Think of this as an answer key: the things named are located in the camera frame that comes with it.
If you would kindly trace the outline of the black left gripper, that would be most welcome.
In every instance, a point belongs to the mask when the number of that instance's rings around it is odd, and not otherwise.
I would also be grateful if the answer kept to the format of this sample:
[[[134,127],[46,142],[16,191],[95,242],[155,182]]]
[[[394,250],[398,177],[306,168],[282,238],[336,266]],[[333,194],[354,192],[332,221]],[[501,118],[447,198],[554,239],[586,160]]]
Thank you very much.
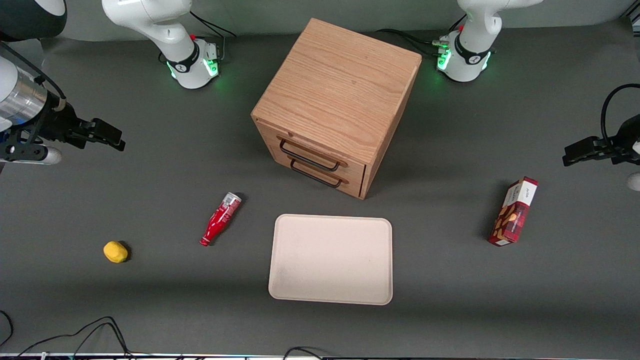
[[[640,115],[624,121],[614,136],[608,137],[614,148],[613,155],[606,142],[598,136],[588,136],[564,148],[563,166],[569,167],[585,161],[611,158],[611,164],[640,165]]]

